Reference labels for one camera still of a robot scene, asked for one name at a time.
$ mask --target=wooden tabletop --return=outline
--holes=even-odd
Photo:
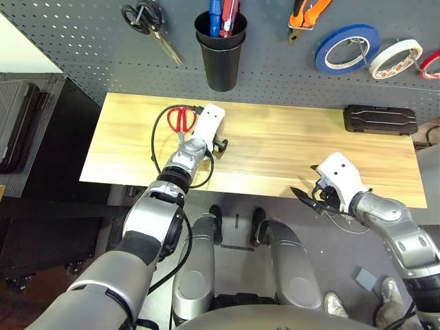
[[[158,113],[174,104],[204,106],[209,102],[108,93],[80,180],[148,186],[157,177],[150,138]],[[408,207],[426,208],[410,137],[349,133],[339,109],[212,103],[225,109],[218,134],[229,145],[216,160],[211,180],[200,190],[294,197],[289,187],[295,186],[310,193],[318,179],[310,166],[340,151],[376,194]],[[177,144],[177,135],[164,115],[155,136],[161,167]],[[207,161],[199,167],[193,184],[203,181],[208,171]]]

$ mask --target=gray sponge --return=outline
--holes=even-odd
[[[354,280],[365,290],[371,291],[376,284],[377,278],[372,275],[368,270],[360,268],[354,276]]]

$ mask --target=gray floor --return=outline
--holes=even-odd
[[[382,240],[373,232],[349,234],[336,228],[326,217],[319,217],[313,210],[297,199],[233,195],[216,192],[191,191],[185,211],[193,223],[212,204],[223,212],[223,243],[249,246],[250,219],[256,207],[262,207],[267,215],[278,217],[289,225],[309,250],[322,293],[335,291],[342,299],[349,316],[372,324],[373,312],[380,304],[380,283],[386,276],[397,278],[409,305],[410,298],[403,283],[387,256]],[[237,215],[238,228],[235,228]],[[181,242],[186,236],[182,234]],[[180,249],[157,266],[153,282],[168,273],[176,264]],[[215,294],[237,292],[256,293],[273,297],[274,279],[268,247],[254,251],[215,248],[216,285]],[[354,280],[353,273],[359,268],[371,272],[378,278],[375,292],[366,291]],[[172,280],[152,293],[145,300],[140,317],[154,320],[160,329],[167,329],[171,308]]]

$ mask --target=tape roll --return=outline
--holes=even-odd
[[[420,69],[423,70],[423,72],[420,72],[420,76],[424,77],[428,80],[434,80],[434,79],[440,79],[440,72],[436,73],[429,73],[428,68],[429,66],[435,62],[438,58],[440,58],[440,50],[437,50],[436,52],[429,55],[423,63],[420,65]]]
[[[380,67],[392,57],[396,56],[398,53],[408,51],[407,57],[398,62],[398,64],[388,67],[386,69],[380,70]],[[386,48],[382,53],[376,56],[376,58],[371,62],[369,70],[374,79],[387,79],[399,74],[400,72],[408,69],[414,63],[414,59],[411,56],[411,51],[415,52],[415,59],[417,60],[421,53],[423,53],[423,48],[415,39],[403,40],[394,45]]]
[[[380,35],[375,27],[367,24],[354,24],[343,27],[328,36],[316,51],[315,66],[318,71],[325,74],[346,74],[364,66],[362,54],[346,63],[334,64],[328,60],[330,52],[339,44],[360,39],[366,43],[364,49],[365,59],[370,61],[380,47]]]

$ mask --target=blue tape roll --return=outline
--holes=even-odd
[[[343,27],[342,29],[334,32],[328,36],[320,45],[316,51],[315,66],[316,69],[325,74],[346,74],[348,72],[355,71],[365,65],[362,55],[355,60],[351,60],[347,63],[333,64],[326,62],[328,53],[338,43],[349,38],[360,37],[367,42],[368,52],[365,54],[365,58],[368,61],[374,57],[380,47],[380,35],[375,27],[367,24],[354,24]]]

